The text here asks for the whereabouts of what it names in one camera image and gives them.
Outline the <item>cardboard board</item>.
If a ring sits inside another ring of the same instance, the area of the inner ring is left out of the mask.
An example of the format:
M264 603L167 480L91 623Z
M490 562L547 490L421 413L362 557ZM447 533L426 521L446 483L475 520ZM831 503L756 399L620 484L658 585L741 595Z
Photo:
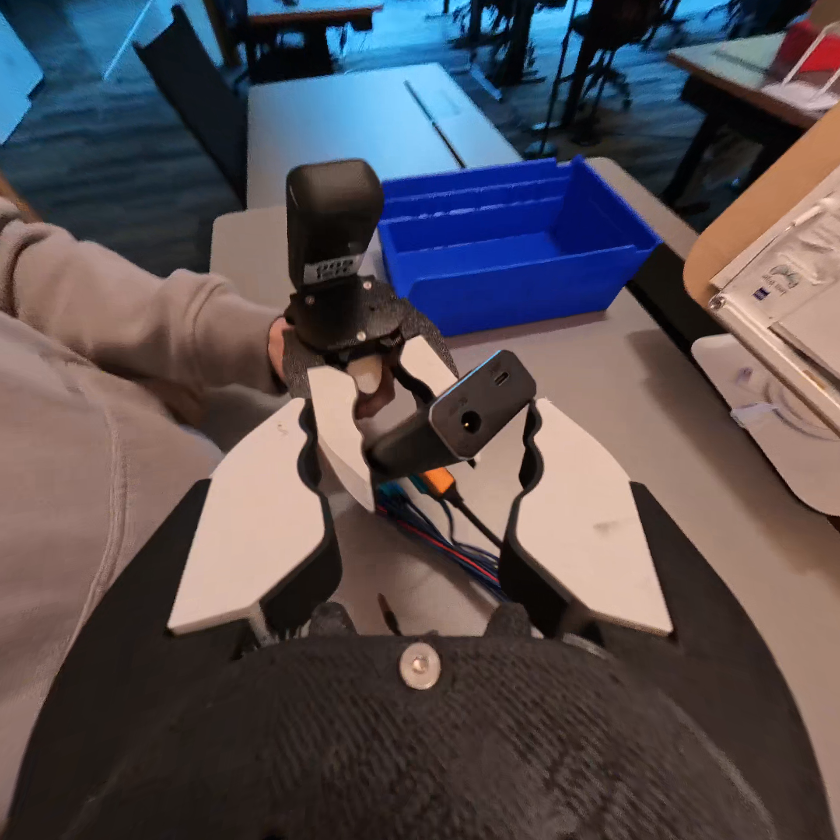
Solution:
M712 280L839 164L839 107L823 115L698 238L684 265L689 297L711 314Z

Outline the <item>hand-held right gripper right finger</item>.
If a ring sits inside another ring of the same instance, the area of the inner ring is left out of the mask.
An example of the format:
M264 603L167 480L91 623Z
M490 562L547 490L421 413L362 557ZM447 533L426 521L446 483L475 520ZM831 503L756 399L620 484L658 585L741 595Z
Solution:
M545 397L530 403L520 492L500 585L543 637L603 622L655 637L674 624L639 514L614 456Z

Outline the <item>black chair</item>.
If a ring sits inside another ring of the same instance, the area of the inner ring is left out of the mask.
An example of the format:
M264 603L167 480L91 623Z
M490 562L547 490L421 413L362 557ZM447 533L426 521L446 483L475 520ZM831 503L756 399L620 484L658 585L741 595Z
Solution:
M248 113L206 53L180 4L147 45L133 43L155 86L216 165L242 207L247 204Z

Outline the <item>grey top table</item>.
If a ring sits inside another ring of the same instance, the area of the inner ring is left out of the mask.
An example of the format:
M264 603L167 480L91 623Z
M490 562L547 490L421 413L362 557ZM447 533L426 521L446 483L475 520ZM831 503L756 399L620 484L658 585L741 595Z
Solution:
M299 165L361 159L381 181L520 161L439 64L258 85L248 93L246 208L281 205Z

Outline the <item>large blue plastic bin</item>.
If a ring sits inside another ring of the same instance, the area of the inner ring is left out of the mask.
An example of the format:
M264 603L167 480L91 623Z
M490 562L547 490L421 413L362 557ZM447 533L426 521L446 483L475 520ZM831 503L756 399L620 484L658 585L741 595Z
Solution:
M387 278L447 338L602 312L662 243L581 157L382 186Z

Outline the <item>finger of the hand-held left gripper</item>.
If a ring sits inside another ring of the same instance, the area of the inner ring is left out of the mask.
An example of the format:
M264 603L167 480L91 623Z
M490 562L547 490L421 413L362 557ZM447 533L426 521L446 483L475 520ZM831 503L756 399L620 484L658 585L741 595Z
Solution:
M411 338L402 346L392 373L413 397L417 407L435 402L459 379L426 338Z
M343 488L370 513L375 511L371 469L355 407L360 395L350 373L331 366L308 370L308 384L320 449Z

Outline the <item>person's left hand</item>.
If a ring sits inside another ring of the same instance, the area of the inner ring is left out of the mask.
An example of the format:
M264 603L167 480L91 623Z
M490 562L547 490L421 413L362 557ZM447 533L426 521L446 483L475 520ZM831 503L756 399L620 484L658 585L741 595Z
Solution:
M271 366L271 375L279 391L287 391L288 382L284 369L286 355L287 333L291 328L286 320L280 316L270 326L267 340L267 353ZM354 416L356 419L370 419L381 410L391 404L396 395L393 375L389 371L383 371L380 384L372 394L362 393L356 401Z

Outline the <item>black usb hub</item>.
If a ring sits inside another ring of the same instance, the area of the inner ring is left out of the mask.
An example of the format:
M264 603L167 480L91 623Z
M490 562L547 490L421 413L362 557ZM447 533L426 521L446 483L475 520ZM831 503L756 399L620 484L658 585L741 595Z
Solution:
M364 458L386 480L473 460L536 393L517 355L500 350L378 437Z

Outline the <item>person's beige hoodie torso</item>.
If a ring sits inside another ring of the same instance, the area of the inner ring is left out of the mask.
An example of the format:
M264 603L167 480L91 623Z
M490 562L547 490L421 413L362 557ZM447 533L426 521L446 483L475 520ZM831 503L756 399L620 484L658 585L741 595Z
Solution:
M2 315L2 817L81 626L221 459L156 394Z

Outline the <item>white round base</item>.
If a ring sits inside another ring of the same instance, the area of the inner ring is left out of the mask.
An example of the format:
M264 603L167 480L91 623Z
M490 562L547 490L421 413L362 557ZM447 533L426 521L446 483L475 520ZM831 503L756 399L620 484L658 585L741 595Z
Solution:
M839 516L839 437L731 335L693 342L694 361L791 492Z

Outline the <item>red box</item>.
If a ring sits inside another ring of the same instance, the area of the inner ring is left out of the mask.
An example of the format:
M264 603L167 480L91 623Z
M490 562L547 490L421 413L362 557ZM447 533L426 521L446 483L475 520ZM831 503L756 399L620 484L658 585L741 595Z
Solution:
M834 72L839 68L839 22L816 27L810 18L784 32L775 63L796 73Z

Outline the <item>person's left forearm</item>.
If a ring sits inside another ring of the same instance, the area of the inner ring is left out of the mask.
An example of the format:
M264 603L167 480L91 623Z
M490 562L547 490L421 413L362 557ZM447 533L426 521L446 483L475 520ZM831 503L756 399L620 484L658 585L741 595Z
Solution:
M2 314L107 371L200 391L279 392L270 357L280 314L225 279L179 269L159 278L65 229L28 223L1 202Z

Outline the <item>light wood table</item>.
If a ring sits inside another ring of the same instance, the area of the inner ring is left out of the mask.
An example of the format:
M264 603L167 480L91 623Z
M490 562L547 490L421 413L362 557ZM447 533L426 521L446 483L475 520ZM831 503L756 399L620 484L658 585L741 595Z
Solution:
M785 33L736 38L672 49L667 62L687 74L681 98L700 109L708 93L743 103L783 123L808 130L836 106L828 96L818 98L821 108L806 108L805 98L796 101L774 94L793 63L778 58Z

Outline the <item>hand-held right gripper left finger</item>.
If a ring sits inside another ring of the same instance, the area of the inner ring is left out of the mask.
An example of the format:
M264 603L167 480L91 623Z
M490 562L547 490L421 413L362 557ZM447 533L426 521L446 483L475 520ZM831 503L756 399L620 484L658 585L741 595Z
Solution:
M302 630L342 579L321 492L312 402L294 398L234 446L212 474L168 630L245 623L257 638Z

